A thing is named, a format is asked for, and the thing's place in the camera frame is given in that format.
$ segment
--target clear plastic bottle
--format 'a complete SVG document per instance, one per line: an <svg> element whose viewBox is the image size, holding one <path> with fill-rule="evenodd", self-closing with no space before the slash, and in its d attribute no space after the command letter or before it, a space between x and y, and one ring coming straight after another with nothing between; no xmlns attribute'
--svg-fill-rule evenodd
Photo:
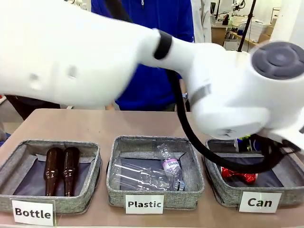
<svg viewBox="0 0 304 228"><path fill-rule="evenodd" d="M173 174L155 168L134 165L128 159L116 158L111 167L109 184L120 190L175 190Z"/></svg>
<svg viewBox="0 0 304 228"><path fill-rule="evenodd" d="M174 154L169 150L168 146L165 143L157 146L157 149L158 157L162 162L164 171L174 175L176 181L175 189L184 191L185 184L182 180L182 169Z"/></svg>

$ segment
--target gray joint cap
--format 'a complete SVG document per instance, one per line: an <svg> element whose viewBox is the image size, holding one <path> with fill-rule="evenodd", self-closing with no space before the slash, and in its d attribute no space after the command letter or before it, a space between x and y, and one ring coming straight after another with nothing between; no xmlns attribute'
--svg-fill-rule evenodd
<svg viewBox="0 0 304 228"><path fill-rule="evenodd" d="M253 68L262 76L291 79L304 73L304 50L287 42L261 46L252 56Z"/></svg>

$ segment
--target bottle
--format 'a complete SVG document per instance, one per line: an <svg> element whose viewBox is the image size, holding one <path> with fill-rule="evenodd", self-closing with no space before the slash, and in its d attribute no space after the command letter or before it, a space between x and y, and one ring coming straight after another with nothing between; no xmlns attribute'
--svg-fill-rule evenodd
<svg viewBox="0 0 304 228"><path fill-rule="evenodd" d="M175 190L184 191L185 184L182 180L182 170L174 154L164 143L157 146L157 148L159 150L158 156L162 162L163 169L165 172L171 173L175 177Z"/></svg>
<svg viewBox="0 0 304 228"><path fill-rule="evenodd" d="M112 163L110 186L120 186L120 190L149 190L172 191L174 189L174 176L162 169L154 169L134 165L126 158L116 158Z"/></svg>
<svg viewBox="0 0 304 228"><path fill-rule="evenodd" d="M44 180L46 181L46 196L55 196L58 180L63 170L63 151L60 148L51 148L47 152L47 160L44 168Z"/></svg>
<svg viewBox="0 0 304 228"><path fill-rule="evenodd" d="M64 155L63 180L65 184L65 196L71 197L74 196L80 151L76 147L68 147L65 149Z"/></svg>

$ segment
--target bottle label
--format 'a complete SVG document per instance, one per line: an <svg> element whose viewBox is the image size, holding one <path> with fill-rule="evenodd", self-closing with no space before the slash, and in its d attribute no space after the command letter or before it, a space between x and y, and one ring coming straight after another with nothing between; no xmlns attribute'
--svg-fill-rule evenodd
<svg viewBox="0 0 304 228"><path fill-rule="evenodd" d="M163 169L165 171L173 170L176 167L180 166L179 162L175 158L171 158L168 160L165 160L165 162L162 164Z"/></svg>

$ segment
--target tan table surface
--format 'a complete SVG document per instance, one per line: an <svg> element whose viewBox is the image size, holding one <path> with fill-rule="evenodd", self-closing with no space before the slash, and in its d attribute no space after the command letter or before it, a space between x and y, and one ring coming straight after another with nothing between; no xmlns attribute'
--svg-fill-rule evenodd
<svg viewBox="0 0 304 228"><path fill-rule="evenodd" d="M226 29L231 29L231 28L237 28L237 26L234 25L223 25L223 22L219 22L216 24L211 24L211 28L226 28Z"/></svg>
<svg viewBox="0 0 304 228"><path fill-rule="evenodd" d="M194 211L165 210L163 215L125 215L107 202L105 169L112 143L119 135L184 136L176 113L56 109L36 110L0 148L2 164L22 140L76 140L100 144L101 179L88 211L57 216L58 226L140 226L204 228L278 228L304 225L304 206L279 209L276 214L239 213L219 205L205 178L205 191ZM204 141L206 136L198 134ZM0 213L1 224L14 224L13 215Z"/></svg>
<svg viewBox="0 0 304 228"><path fill-rule="evenodd" d="M243 36L241 36L241 35L238 35L236 32L231 32L231 31L230 31L230 34L232 34L233 36L235 36L235 37L237 37L237 38L239 38L239 39L242 39L242 37L243 37ZM247 43L251 44L251 45L254 45L254 46L259 45L259 43L252 42L251 40L249 40L249 39L247 39L247 38L245 38L245 41L246 41Z"/></svg>

